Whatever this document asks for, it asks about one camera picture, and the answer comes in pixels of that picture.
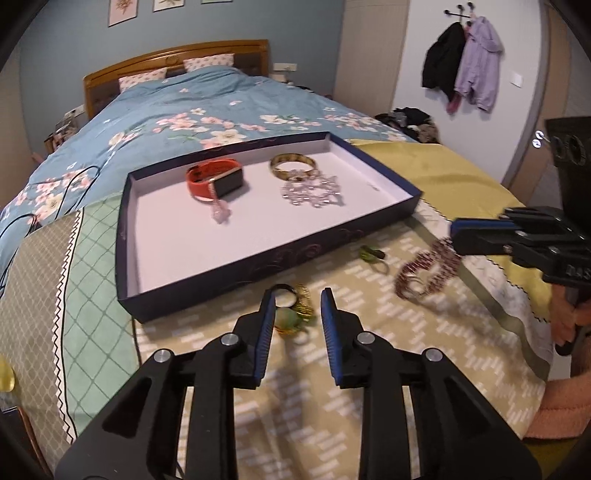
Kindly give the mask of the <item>person's right hand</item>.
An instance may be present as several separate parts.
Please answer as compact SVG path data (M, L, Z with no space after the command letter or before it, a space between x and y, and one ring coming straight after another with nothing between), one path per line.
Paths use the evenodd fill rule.
M566 300L566 288L553 285L550 300L551 334L558 346L572 342L575 336L576 308Z

